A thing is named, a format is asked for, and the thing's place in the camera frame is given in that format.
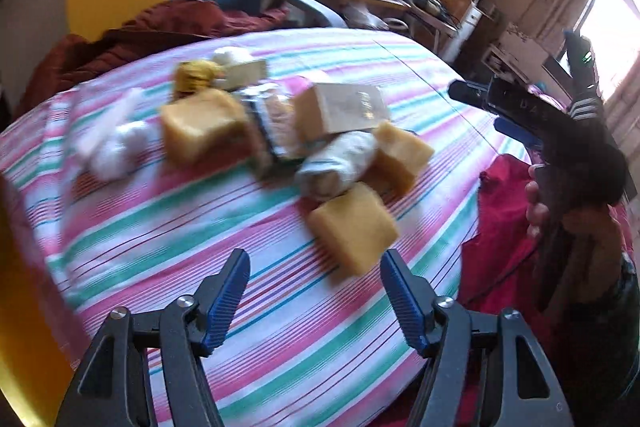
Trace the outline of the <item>person's right hand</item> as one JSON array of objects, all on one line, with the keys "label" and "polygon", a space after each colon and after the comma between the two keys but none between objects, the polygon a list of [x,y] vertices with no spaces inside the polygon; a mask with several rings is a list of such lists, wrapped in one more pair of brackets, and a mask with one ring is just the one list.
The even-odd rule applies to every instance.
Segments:
[{"label": "person's right hand", "polygon": [[622,231],[610,207],[568,210],[552,220],[538,184],[540,164],[528,168],[527,234],[544,241],[538,262],[538,306],[543,310],[599,299],[620,278]]}]

